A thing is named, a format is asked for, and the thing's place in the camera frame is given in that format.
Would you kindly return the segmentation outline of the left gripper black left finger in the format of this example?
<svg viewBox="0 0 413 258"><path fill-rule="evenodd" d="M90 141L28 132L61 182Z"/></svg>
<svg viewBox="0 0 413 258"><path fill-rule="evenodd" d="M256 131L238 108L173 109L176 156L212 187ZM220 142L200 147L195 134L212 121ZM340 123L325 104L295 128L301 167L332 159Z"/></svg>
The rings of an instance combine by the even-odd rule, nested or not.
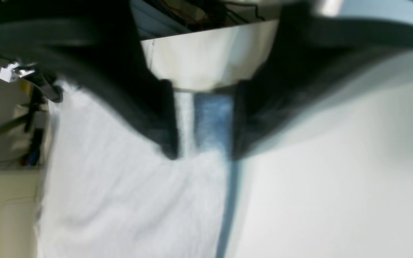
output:
<svg viewBox="0 0 413 258"><path fill-rule="evenodd" d="M0 0L0 57L52 102L55 79L78 83L178 158L174 89L148 69L129 0Z"/></svg>

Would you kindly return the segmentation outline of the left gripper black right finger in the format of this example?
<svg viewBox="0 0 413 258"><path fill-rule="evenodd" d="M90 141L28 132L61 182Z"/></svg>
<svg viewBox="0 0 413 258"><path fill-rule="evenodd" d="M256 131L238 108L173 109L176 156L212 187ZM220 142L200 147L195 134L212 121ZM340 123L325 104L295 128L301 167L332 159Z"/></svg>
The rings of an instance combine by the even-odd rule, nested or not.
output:
<svg viewBox="0 0 413 258"><path fill-rule="evenodd" d="M240 159L322 96L413 51L413 0L303 0L284 6L267 60L234 93Z"/></svg>

